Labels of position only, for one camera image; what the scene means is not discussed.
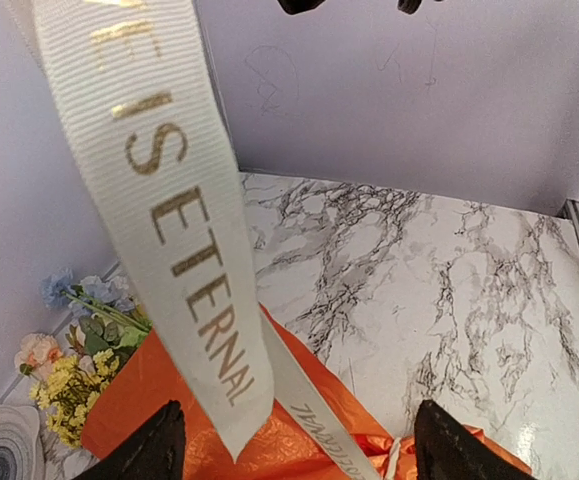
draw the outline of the black object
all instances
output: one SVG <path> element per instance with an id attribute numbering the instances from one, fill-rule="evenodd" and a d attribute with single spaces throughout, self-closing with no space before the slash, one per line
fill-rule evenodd
<path id="1" fill-rule="evenodd" d="M 307 12 L 320 6 L 325 0 L 278 0 L 280 5 L 289 15 Z M 398 0 L 398 9 L 412 15 L 420 8 L 422 0 Z"/>
<path id="2" fill-rule="evenodd" d="M 414 426 L 418 480 L 531 480 L 471 435 L 433 400 Z"/>
<path id="3" fill-rule="evenodd" d="M 76 480 L 181 480 L 185 443 L 180 403 L 169 402 Z"/>

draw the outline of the marble table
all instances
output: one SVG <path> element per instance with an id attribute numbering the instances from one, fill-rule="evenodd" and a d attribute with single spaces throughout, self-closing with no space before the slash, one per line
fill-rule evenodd
<path id="1" fill-rule="evenodd" d="M 388 431 L 411 433 L 434 398 L 538 479 L 579 480 L 569 221 L 367 185 L 245 174 L 243 186 L 260 300 Z M 94 461 L 43 439 L 47 480 Z"/>

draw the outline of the blue flower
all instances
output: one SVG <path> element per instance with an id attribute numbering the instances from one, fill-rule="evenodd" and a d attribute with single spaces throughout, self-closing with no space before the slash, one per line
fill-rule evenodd
<path id="1" fill-rule="evenodd" d="M 105 283 L 95 275 L 83 278 L 80 286 L 88 296 L 107 305 L 119 300 L 123 293 L 111 282 Z"/>
<path id="2" fill-rule="evenodd" d="M 136 309 L 136 304 L 128 295 L 125 295 L 114 303 L 113 307 L 122 313 L 129 313 Z"/>
<path id="3" fill-rule="evenodd" d="M 40 294 L 45 305 L 49 308 L 66 307 L 70 300 L 65 296 L 65 293 L 73 294 L 72 281 L 73 272 L 71 269 L 63 268 L 40 282 Z"/>
<path id="4" fill-rule="evenodd" d="M 71 310 L 71 314 L 74 318 L 78 319 L 80 317 L 90 317 L 93 315 L 93 311 L 89 310 L 85 307 L 82 303 L 73 301 L 69 304 L 69 310 Z"/>

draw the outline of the wall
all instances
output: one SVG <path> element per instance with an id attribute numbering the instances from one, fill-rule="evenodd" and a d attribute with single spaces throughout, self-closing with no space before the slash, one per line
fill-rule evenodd
<path id="1" fill-rule="evenodd" d="M 0 395 L 22 336 L 58 319 L 39 281 L 65 265 L 82 275 L 112 262 L 45 78 L 0 3 Z"/>
<path id="2" fill-rule="evenodd" d="M 547 213 L 579 198 L 579 2 L 198 3 L 243 167 Z"/>

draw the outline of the orange fabric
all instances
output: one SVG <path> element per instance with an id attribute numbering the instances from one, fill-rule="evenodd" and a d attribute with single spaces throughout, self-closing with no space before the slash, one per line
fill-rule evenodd
<path id="1" fill-rule="evenodd" d="M 518 457 L 512 455 L 507 450 L 502 448 L 493 440 L 485 437 L 482 428 L 474 428 L 465 426 L 469 432 L 484 443 L 489 450 L 501 457 L 503 460 L 511 463 L 516 468 L 519 468 L 525 473 L 531 475 L 531 468 L 525 464 Z M 406 437 L 400 441 L 400 451 L 398 462 L 396 463 L 396 477 L 395 480 L 418 480 L 418 467 L 416 466 L 416 444 L 413 438 Z"/>
<path id="2" fill-rule="evenodd" d="M 333 412 L 384 475 L 393 445 L 391 436 L 335 375 L 265 313 Z M 269 421 L 234 465 L 155 332 L 149 334 L 89 413 L 82 432 L 83 446 L 98 458 L 106 457 L 169 400 L 180 401 L 185 413 L 185 480 L 347 478 L 277 402 Z M 520 460 L 486 439 L 482 430 L 473 430 L 494 452 L 528 471 Z M 413 437 L 402 441 L 400 453 L 396 480 L 415 480 Z"/>

